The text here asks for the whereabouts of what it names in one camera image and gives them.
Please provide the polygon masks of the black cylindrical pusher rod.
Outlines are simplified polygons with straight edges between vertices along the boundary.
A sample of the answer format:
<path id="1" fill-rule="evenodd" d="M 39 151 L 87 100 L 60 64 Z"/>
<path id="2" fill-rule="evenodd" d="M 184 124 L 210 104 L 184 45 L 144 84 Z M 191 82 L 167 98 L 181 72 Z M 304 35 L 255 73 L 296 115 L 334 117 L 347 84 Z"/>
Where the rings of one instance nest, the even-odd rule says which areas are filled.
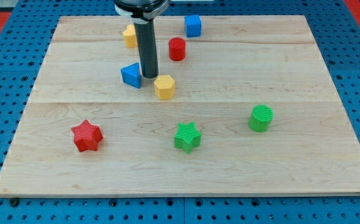
<path id="1" fill-rule="evenodd" d="M 134 23 L 142 74 L 145 78 L 155 78 L 159 73 L 154 22 Z"/>

